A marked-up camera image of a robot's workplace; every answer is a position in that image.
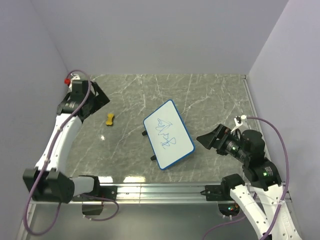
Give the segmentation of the yellow whiteboard eraser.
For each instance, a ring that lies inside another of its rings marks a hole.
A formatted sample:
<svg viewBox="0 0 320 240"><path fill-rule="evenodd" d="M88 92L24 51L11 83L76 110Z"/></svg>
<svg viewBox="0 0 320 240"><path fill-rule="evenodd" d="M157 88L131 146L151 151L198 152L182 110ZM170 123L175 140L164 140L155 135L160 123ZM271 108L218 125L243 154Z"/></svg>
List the yellow whiteboard eraser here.
<svg viewBox="0 0 320 240"><path fill-rule="evenodd" d="M108 113L105 125L106 126L113 126L114 125L114 119L115 119L115 115L113 113Z"/></svg>

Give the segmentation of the blue framed whiteboard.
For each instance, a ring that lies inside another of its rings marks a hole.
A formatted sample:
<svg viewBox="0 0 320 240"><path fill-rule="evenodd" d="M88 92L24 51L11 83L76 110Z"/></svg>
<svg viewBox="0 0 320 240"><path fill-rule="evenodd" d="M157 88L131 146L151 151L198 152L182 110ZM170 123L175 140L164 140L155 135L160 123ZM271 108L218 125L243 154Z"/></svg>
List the blue framed whiteboard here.
<svg viewBox="0 0 320 240"><path fill-rule="evenodd" d="M143 120L153 154L161 170L192 154L196 146L173 100L164 102Z"/></svg>

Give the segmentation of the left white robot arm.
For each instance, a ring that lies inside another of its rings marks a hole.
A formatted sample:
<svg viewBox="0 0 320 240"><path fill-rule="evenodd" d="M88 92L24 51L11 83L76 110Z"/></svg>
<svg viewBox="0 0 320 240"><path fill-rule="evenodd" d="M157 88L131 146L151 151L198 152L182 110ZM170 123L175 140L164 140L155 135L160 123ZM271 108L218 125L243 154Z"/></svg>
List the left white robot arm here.
<svg viewBox="0 0 320 240"><path fill-rule="evenodd" d="M30 199L67 204L82 194L89 201L100 198L97 176L68 177L65 170L72 143L84 120L109 102L96 82L72 81L69 92L57 107L55 126L44 153L35 167L25 169L22 175Z"/></svg>

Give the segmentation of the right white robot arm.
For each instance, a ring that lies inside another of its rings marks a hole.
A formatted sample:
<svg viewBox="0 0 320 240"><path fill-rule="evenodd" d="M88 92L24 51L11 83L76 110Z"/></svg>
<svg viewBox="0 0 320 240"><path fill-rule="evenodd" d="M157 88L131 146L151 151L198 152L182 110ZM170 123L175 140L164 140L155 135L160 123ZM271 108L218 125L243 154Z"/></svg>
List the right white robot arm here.
<svg viewBox="0 0 320 240"><path fill-rule="evenodd" d="M260 240L300 240L285 201L287 186L279 171L265 154L263 135L256 130L241 132L219 124L197 141L222 156L230 155L242 163L242 170L254 193L239 174L221 180L219 196L233 200L253 227Z"/></svg>

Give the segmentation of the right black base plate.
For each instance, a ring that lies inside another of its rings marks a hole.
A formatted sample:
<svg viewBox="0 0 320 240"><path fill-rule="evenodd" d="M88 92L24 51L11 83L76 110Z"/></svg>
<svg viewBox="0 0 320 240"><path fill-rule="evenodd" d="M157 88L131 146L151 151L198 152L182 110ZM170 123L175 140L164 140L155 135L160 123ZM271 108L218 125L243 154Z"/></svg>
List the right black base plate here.
<svg viewBox="0 0 320 240"><path fill-rule="evenodd" d="M205 196L206 201L232 201L230 190L235 189L235 184L205 185L204 190L200 192Z"/></svg>

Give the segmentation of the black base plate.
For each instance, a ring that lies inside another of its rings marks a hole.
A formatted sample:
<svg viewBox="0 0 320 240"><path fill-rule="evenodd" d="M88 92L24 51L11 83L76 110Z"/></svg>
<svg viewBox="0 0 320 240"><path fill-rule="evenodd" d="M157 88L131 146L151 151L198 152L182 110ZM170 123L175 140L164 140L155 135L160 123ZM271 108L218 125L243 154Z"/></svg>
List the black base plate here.
<svg viewBox="0 0 320 240"><path fill-rule="evenodd" d="M104 198L110 200L116 200L118 193L118 187L115 185L102 185L99 188L99 192L96 195L97 198ZM89 197L85 197L82 195L75 196L72 200L74 202L92 202L92 201L99 201L95 199L91 193L87 193Z"/></svg>
<svg viewBox="0 0 320 240"><path fill-rule="evenodd" d="M206 201L232 201L230 190L235 189L235 184L205 185L204 190L200 192L205 196Z"/></svg>

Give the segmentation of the aluminium mounting rail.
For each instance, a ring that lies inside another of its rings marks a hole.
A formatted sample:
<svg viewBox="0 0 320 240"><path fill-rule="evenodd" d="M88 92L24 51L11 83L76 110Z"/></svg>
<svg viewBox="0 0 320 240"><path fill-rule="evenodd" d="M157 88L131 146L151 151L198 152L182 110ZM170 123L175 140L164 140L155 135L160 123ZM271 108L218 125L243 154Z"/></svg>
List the aluminium mounting rail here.
<svg viewBox="0 0 320 240"><path fill-rule="evenodd" d="M101 183L101 186L117 186L118 204L206 204L234 203L206 201L200 192L205 185L220 185L219 182L165 182L165 183Z"/></svg>

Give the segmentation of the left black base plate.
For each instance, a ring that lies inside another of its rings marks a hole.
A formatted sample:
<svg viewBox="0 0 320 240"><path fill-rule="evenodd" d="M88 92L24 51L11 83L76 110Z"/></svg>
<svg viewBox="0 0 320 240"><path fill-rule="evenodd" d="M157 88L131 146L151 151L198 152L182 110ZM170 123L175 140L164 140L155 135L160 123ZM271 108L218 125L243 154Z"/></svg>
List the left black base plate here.
<svg viewBox="0 0 320 240"><path fill-rule="evenodd" d="M102 185L99 188L99 192L96 195L97 198L104 198L110 200L116 200L118 193L118 187L115 185ZM89 197L85 197L82 195L75 196L72 200L74 202L92 202L92 201L99 201L95 199L91 193L87 193Z"/></svg>

